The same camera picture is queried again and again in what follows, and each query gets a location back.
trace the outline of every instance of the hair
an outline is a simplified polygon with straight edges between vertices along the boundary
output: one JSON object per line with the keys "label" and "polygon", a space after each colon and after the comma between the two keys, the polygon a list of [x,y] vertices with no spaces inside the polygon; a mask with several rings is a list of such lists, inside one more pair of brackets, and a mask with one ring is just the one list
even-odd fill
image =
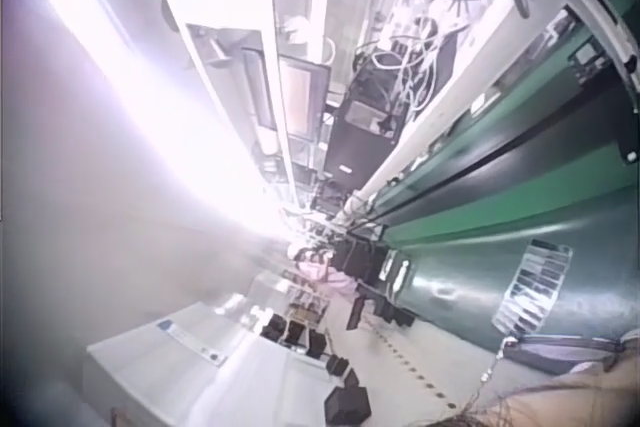
{"label": "hair", "polygon": [[307,252],[313,252],[313,249],[309,247],[301,248],[296,255],[293,256],[293,261],[296,263],[296,267],[298,266],[298,262],[301,262],[304,259],[304,255]]}

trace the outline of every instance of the ceiling light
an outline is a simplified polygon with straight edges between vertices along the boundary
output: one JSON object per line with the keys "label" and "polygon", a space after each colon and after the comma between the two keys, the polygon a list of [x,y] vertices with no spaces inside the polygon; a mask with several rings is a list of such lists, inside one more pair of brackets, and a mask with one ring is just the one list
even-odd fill
{"label": "ceiling light", "polygon": [[111,83],[132,124],[192,195],[261,234],[288,234],[235,131],[132,51],[98,0],[49,2]]}

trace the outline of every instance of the white pipe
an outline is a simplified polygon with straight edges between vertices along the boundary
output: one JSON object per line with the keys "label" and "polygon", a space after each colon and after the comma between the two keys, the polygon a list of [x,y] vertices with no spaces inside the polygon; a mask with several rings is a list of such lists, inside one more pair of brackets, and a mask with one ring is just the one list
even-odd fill
{"label": "white pipe", "polygon": [[412,124],[405,127],[398,146],[369,182],[347,200],[334,222],[347,223],[387,181],[442,134],[473,101],[507,70],[558,14],[564,0],[528,0],[529,19],[523,19],[513,0],[495,0],[465,41],[453,76]]}
{"label": "white pipe", "polygon": [[261,12],[262,19],[262,48],[264,50],[265,73],[269,92],[271,94],[271,105],[273,106],[273,116],[278,131],[280,150],[284,161],[284,168],[287,174],[289,192],[291,200],[295,205],[299,205],[298,192],[293,177],[293,164],[291,161],[291,151],[289,149],[289,136],[287,129],[287,116],[284,108],[284,98],[282,95],[282,78],[280,76],[280,57],[278,55],[278,44],[276,36],[276,4],[275,0],[262,0],[259,2],[264,9]]}
{"label": "white pipe", "polygon": [[311,0],[309,13],[310,35],[307,44],[307,58],[316,64],[322,63],[324,52],[324,26],[329,0]]}

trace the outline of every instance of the label sticker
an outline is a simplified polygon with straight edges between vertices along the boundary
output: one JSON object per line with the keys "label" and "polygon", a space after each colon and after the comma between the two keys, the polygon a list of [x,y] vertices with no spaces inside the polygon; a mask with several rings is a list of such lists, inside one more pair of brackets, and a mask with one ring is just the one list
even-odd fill
{"label": "label sticker", "polygon": [[226,355],[223,355],[222,353],[211,349],[210,347],[202,343],[199,339],[195,338],[193,335],[179,327],[172,320],[167,319],[159,322],[158,328],[165,331],[187,349],[195,352],[200,357],[213,363],[213,365],[215,365],[216,367],[221,367],[222,364],[224,364],[227,360]]}

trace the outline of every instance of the white wall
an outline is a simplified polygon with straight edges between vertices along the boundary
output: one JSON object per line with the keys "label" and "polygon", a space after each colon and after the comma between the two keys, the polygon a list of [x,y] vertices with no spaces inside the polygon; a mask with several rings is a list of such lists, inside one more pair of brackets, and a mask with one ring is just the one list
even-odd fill
{"label": "white wall", "polygon": [[44,0],[2,21],[3,380],[77,386],[86,345],[242,292],[268,242],[166,172]]}

